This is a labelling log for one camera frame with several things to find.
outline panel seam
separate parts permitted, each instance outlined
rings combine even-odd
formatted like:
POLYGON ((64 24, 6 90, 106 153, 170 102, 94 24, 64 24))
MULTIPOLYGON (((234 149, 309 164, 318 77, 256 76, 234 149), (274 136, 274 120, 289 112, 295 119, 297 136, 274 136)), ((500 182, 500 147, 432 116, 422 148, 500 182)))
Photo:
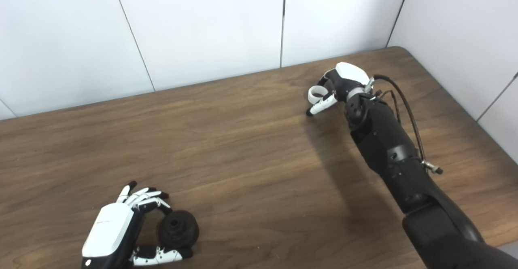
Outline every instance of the panel seam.
POLYGON ((286 0, 282 0, 282 26, 281 26, 281 57, 279 68, 282 68, 282 52, 284 48, 284 17, 286 15, 286 0))
POLYGON ((484 114, 486 114, 486 112, 491 108, 491 106, 494 105, 494 103, 496 103, 496 101, 500 98, 500 96, 502 96, 502 94, 507 90, 507 88, 509 88, 509 86, 513 83, 513 81, 516 80, 516 78, 518 77, 518 72, 516 74, 514 74, 513 78, 511 79, 511 81, 509 83, 507 83, 507 85, 505 86, 505 88, 502 90, 502 92, 500 92, 500 94, 498 94, 498 96, 496 96, 496 98, 491 102, 491 104, 484 110, 484 112, 479 116, 479 118, 477 118, 476 122, 479 122, 479 120, 481 120, 481 118, 484 116, 484 114))
POLYGON ((18 117, 16 113, 7 104, 5 104, 2 99, 0 99, 0 103, 2 103, 15 117, 18 117))
POLYGON ((155 85, 153 84, 153 80, 151 79, 151 75, 149 75, 148 66, 146 66, 146 62, 144 61, 144 57, 142 56, 142 52, 140 51, 140 47, 138 46, 137 39, 135 38, 135 34, 133 33, 133 29, 131 28, 131 24, 128 20, 128 16, 126 15, 126 11, 124 10, 124 6, 122 6, 122 1, 119 0, 119 5, 121 6, 122 13, 124 13, 124 18, 126 18, 126 23, 128 24, 129 31, 131 32, 131 36, 133 37, 133 41, 135 42, 135 45, 137 46, 138 54, 140 55, 140 59, 142 60, 142 64, 144 64, 144 69, 146 69, 146 73, 148 74, 149 81, 151 83, 151 86, 153 87, 153 91, 157 92, 157 89, 155 89, 155 85))
POLYGON ((392 33, 394 33, 394 29, 396 28, 397 20, 399 19, 399 15, 401 14, 401 9, 403 9, 403 4, 405 4, 405 0, 401 1, 401 6, 399 6, 399 11, 396 15, 396 20, 394 20, 394 25, 392 26, 392 30, 390 30, 390 35, 388 35, 387 43, 385 45, 385 48, 387 48, 390 42, 390 38, 392 37, 392 33))

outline black cable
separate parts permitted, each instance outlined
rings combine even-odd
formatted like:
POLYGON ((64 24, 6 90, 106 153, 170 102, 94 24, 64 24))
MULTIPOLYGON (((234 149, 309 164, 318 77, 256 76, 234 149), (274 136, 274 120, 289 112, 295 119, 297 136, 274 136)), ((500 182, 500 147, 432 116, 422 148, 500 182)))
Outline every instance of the black cable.
POLYGON ((381 95, 379 100, 382 100, 383 97, 385 97, 385 95, 387 93, 390 93, 390 95, 392 96, 392 99, 394 100, 394 109, 396 109, 396 118, 397 118, 397 121, 401 124, 401 116, 399 115, 399 107, 397 105, 397 99, 396 99, 396 95, 394 95, 394 92, 392 90, 385 91, 385 93, 383 93, 383 95, 381 95))
POLYGON ((401 91, 399 86, 396 84, 396 82, 392 81, 392 79, 390 79, 390 77, 385 76, 385 75, 374 75, 372 77, 374 78, 374 80, 380 79, 380 80, 383 80, 383 81, 387 81, 399 93, 399 96, 401 97, 401 100, 403 100, 403 104, 405 105, 405 108, 407 108, 408 116, 410 117, 410 122, 412 123, 412 128, 414 129, 414 134, 416 134, 416 140, 418 142, 418 147, 419 147, 419 152, 420 152, 421 160, 425 161, 426 158, 425 158, 425 154, 424 154, 424 148, 422 147, 421 138, 420 138, 420 135, 419 135, 418 125, 416 124, 416 119, 414 118, 414 114, 412 113, 412 109, 410 108, 410 105, 409 105, 409 103, 407 101, 407 98, 405 97, 405 95, 403 94, 403 92, 401 91))

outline robotic hand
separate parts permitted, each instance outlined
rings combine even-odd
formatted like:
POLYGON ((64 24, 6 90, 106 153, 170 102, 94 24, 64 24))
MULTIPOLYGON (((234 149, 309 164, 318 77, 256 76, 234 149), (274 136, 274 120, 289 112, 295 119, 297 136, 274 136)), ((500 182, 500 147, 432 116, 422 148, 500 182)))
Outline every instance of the robotic hand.
POLYGON ((338 63, 309 89, 313 116, 344 102, 344 115, 361 156, 385 182, 401 211, 403 229, 429 269, 516 269, 518 260, 487 245, 472 221, 435 184, 430 173, 442 170, 426 161, 416 122, 403 92, 384 75, 368 75, 357 66, 338 63), (396 116, 383 101, 381 91, 372 94, 376 80, 392 84, 408 111, 418 149, 396 116), (332 91, 324 85, 330 81, 332 91))
POLYGON ((129 269, 191 258, 199 235, 196 219, 187 211, 172 211, 163 199, 167 193, 143 188, 131 181, 117 201, 104 206, 83 246, 82 269, 129 269), (165 218, 158 228, 160 246, 135 247, 146 213, 161 210, 165 218))

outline wood grain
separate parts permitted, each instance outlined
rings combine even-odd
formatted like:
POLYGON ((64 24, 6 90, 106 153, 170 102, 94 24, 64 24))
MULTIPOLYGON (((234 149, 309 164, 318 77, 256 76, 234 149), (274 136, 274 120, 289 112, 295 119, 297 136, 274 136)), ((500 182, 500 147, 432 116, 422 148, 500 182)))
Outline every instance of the wood grain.
POLYGON ((340 61, 400 84, 445 170, 439 186, 487 243, 517 240, 516 164, 407 51, 388 48, 0 122, 0 267, 79 268, 98 210, 135 179, 200 224, 194 258, 161 268, 423 268, 343 107, 305 116, 307 89, 340 61))

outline white wall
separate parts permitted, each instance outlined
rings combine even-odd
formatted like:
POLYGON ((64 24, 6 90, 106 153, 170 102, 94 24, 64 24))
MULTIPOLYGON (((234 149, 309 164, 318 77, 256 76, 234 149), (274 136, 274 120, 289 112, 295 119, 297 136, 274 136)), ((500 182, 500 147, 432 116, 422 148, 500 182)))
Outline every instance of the white wall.
POLYGON ((405 0, 389 46, 405 47, 477 119, 518 71, 517 9, 518 0, 405 0))
POLYGON ((278 68, 281 55, 288 66, 381 48, 402 2, 287 0, 283 19, 283 0, 120 1, 0 0, 2 110, 23 116, 278 68))
POLYGON ((282 66, 386 46, 403 0, 286 0, 282 66))
POLYGON ((118 0, 0 0, 0 98, 16 115, 152 91, 118 0))
POLYGON ((479 120, 479 124, 514 162, 518 163, 518 80, 509 88, 479 120))
POLYGON ((121 0, 157 90, 278 68, 282 0, 121 0))
POLYGON ((0 120, 15 118, 15 114, 0 100, 0 120))

